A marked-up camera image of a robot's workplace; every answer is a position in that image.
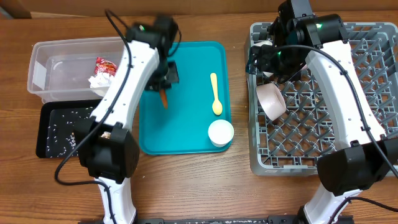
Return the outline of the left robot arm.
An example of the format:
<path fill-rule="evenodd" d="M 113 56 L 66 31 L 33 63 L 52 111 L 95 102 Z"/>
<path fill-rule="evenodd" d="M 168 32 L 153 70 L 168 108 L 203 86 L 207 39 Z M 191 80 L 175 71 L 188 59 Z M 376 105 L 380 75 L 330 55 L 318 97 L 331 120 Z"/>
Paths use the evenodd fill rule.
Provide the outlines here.
<path fill-rule="evenodd" d="M 169 16 L 152 25 L 135 23 L 121 38 L 124 52 L 112 84 L 90 117 L 75 126 L 76 151 L 101 192 L 102 223 L 134 223 L 131 176 L 140 149 L 131 134 L 144 91 L 164 92 L 178 83 L 177 65 L 169 62 L 181 32 Z"/>

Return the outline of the large white plate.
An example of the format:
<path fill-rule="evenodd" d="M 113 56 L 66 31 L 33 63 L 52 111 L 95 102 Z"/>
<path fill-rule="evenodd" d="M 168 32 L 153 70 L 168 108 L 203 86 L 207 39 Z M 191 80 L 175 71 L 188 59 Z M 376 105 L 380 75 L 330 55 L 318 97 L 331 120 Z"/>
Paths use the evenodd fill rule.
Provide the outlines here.
<path fill-rule="evenodd" d="M 252 65 L 266 77 L 275 76 L 279 82 L 300 79 L 307 64 L 297 55 L 299 50 L 277 50 L 270 41 L 256 43 L 251 48 Z"/>

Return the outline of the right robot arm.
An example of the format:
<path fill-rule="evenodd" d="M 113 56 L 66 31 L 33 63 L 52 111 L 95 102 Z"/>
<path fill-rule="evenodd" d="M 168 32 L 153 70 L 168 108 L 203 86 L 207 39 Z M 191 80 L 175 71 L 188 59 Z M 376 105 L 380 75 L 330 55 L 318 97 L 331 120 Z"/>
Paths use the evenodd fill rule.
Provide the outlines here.
<path fill-rule="evenodd" d="M 336 151 L 317 162 L 320 186 L 296 215 L 269 217 L 269 223 L 352 223 L 341 212 L 361 192 L 394 171 L 397 139 L 379 124 L 356 74 L 345 25 L 337 14 L 316 16 L 308 1 L 285 1 L 269 28 L 272 42 L 246 54 L 248 74 L 281 79 L 304 68 L 323 95 L 335 135 Z"/>

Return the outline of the brown food scrap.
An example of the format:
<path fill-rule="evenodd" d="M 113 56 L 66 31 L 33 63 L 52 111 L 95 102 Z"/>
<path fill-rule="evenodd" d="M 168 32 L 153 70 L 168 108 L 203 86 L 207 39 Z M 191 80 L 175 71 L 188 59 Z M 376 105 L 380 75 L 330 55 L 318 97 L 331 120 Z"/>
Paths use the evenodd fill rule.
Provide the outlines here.
<path fill-rule="evenodd" d="M 111 137 L 111 133 L 104 131 L 103 134 L 101 135 L 101 138 L 103 139 L 109 139 Z"/>

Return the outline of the red snack wrapper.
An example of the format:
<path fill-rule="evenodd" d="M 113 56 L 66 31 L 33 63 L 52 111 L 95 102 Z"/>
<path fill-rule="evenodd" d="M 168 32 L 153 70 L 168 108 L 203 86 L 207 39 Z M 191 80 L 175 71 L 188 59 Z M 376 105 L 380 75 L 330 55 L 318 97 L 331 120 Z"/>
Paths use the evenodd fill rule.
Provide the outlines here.
<path fill-rule="evenodd" d="M 100 73 L 106 73 L 110 76 L 115 76 L 117 72 L 118 66 L 110 62 L 109 60 L 106 60 L 102 57 L 97 57 L 96 58 L 96 66 L 94 70 L 94 74 L 98 75 Z"/>

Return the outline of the white napkin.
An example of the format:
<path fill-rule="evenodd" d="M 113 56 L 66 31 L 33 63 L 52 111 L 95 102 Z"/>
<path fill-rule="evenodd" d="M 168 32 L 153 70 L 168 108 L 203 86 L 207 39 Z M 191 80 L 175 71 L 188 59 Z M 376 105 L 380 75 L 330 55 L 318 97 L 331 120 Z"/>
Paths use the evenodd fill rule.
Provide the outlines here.
<path fill-rule="evenodd" d="M 109 87 L 114 77 L 108 73 L 97 73 L 91 76 L 88 81 L 91 88 Z"/>

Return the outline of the white rice pile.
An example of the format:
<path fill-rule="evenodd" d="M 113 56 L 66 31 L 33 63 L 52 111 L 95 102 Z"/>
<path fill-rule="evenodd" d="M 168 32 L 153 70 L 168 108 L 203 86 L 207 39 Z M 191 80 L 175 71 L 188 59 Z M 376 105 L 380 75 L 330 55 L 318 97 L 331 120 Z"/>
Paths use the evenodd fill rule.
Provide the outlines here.
<path fill-rule="evenodd" d="M 50 112 L 45 131 L 45 156 L 65 157 L 76 146 L 74 125 L 88 119 L 93 107 L 56 109 Z"/>

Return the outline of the brown carrot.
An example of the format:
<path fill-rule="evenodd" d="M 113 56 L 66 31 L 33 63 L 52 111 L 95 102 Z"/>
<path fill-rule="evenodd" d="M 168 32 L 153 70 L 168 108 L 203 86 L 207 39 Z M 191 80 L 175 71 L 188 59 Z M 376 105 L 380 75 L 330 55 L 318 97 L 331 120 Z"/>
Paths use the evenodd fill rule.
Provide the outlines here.
<path fill-rule="evenodd" d="M 160 98 L 162 100 L 162 104 L 164 108 L 167 110 L 168 109 L 168 101 L 167 101 L 167 95 L 164 89 L 159 90 Z"/>

